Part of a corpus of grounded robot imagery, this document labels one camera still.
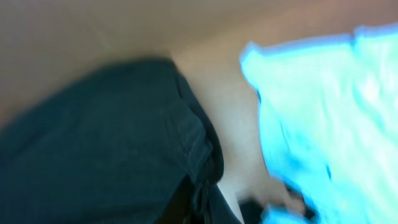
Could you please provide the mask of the black t-shirt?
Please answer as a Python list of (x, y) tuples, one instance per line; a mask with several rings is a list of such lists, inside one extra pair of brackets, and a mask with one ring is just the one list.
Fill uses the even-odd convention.
[(1, 130), (2, 223), (236, 223), (215, 129), (168, 58), (90, 73)]

